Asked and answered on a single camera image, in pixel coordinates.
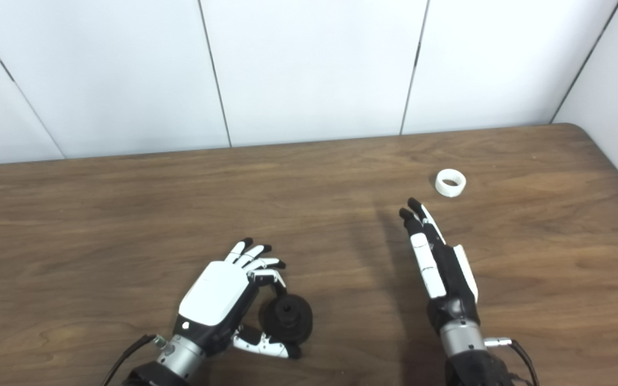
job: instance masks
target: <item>robotic hand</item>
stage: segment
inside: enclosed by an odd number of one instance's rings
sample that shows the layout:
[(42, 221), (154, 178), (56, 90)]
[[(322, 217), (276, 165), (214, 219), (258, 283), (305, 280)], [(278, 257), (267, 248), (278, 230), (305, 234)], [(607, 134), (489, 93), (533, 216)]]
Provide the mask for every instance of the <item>robotic hand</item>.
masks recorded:
[[(446, 384), (448, 386), (511, 386), (513, 381), (539, 386), (533, 364), (515, 340), (483, 339), (478, 310), (478, 287), (466, 253), (461, 245), (450, 247), (440, 233), (429, 211), (414, 198), (407, 201), (411, 209), (400, 210), (411, 246), (429, 293), (427, 313), (433, 329), (442, 340), (447, 354)], [(487, 347), (508, 346), (516, 351), (529, 367), (532, 382), (507, 371), (500, 358)]]
[[(285, 282), (276, 269), (284, 262), (274, 257), (259, 257), (270, 245), (251, 247), (249, 237), (238, 242), (223, 261), (213, 261), (179, 306), (173, 338), (167, 342), (158, 335), (145, 335), (133, 344), (106, 376), (108, 384), (121, 362), (142, 345), (154, 342), (162, 350), (156, 361), (135, 367), (124, 386), (187, 386), (204, 359), (227, 350), (238, 349), (272, 357), (298, 359), (299, 344), (311, 334), (311, 308), (304, 299), (287, 295)], [(263, 314), (267, 332), (242, 325), (261, 286), (275, 289), (275, 298)], [(284, 340), (268, 335), (276, 331)]]

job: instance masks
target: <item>white robotic hand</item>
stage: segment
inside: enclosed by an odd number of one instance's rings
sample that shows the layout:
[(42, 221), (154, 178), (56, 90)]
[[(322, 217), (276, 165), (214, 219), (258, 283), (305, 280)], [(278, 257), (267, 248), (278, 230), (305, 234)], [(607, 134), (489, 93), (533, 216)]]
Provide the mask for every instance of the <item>white robotic hand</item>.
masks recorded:
[(226, 259), (209, 263), (182, 298), (173, 339), (167, 342), (162, 338), (157, 361), (133, 369), (124, 384), (185, 386), (204, 359), (231, 345), (272, 357), (301, 356), (298, 342), (282, 342), (240, 324), (261, 286), (273, 286), (276, 295), (283, 299), (294, 296), (287, 295), (285, 283), (276, 271), (285, 268), (284, 262), (260, 257), (271, 250), (270, 245), (252, 244), (253, 240), (247, 237), (233, 247)]
[(226, 259), (209, 263), (182, 298), (174, 335), (191, 340), (207, 356), (228, 349), (232, 343), (258, 354), (298, 357), (298, 347), (272, 342), (260, 330), (240, 325), (260, 286), (272, 285), (277, 295), (287, 294), (285, 282), (276, 271), (285, 268), (284, 262), (260, 257), (271, 250), (270, 245), (251, 247), (252, 243), (250, 237), (243, 239)]

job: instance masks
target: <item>cable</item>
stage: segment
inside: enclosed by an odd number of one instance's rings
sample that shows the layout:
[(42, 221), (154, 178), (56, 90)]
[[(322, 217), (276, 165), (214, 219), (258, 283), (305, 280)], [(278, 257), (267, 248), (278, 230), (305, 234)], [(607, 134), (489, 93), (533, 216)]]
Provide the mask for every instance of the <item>cable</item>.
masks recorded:
[(530, 372), (531, 379), (533, 381), (533, 386), (540, 386), (540, 382), (538, 381), (538, 374), (535, 373), (535, 369), (533, 367), (533, 361), (531, 361), (531, 357), (528, 356), (526, 350), (523, 349), (519, 342), (513, 339), (512, 344), (510, 344), (509, 346), (512, 348), (512, 350), (517, 352), (517, 354), (521, 357), (521, 359), (523, 359), (524, 363), (528, 367), (528, 371)]
[(107, 386), (108, 385), (108, 383), (113, 378), (113, 375), (116, 374), (116, 371), (118, 370), (118, 367), (120, 367), (121, 364), (123, 364), (123, 361), (125, 361), (125, 359), (127, 359), (130, 355), (132, 355), (133, 352), (136, 352), (140, 347), (142, 347), (145, 344), (148, 344), (152, 340), (156, 339), (156, 337), (157, 337), (157, 335), (143, 335), (142, 338), (136, 340), (134, 344), (131, 344), (130, 347), (128, 347), (123, 352), (123, 354), (121, 354), (121, 356), (118, 357), (118, 360), (116, 361), (116, 363), (113, 364), (113, 367), (111, 367), (111, 369), (108, 371), (108, 374), (106, 374), (106, 377), (104, 378), (104, 381), (101, 382), (101, 386)]

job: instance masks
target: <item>black fingertip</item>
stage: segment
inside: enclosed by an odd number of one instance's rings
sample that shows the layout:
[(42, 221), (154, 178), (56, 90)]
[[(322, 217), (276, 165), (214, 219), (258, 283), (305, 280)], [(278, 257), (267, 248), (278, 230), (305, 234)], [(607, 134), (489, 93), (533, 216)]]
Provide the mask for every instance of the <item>black fingertip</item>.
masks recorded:
[(419, 216), (419, 220), (426, 218), (426, 213), (424, 213), (422, 203), (420, 203), (416, 198), (410, 197), (409, 200), (407, 200), (407, 206), (410, 207), (411, 210), (417, 214), (417, 216)]
[(299, 345), (285, 344), (285, 349), (288, 351), (288, 358), (290, 359), (300, 359), (302, 357), (302, 349), (299, 348)]
[(409, 212), (405, 208), (400, 208), (400, 217), (402, 217), (402, 220), (407, 221), (414, 218), (414, 214)]

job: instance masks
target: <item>black knob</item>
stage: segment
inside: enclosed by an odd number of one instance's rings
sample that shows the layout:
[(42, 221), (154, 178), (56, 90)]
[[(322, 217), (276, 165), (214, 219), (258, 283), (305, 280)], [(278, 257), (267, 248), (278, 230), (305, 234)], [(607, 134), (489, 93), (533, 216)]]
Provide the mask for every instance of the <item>black knob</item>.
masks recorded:
[(311, 335), (313, 317), (311, 306), (301, 296), (281, 295), (262, 308), (260, 322), (273, 339), (299, 345)]

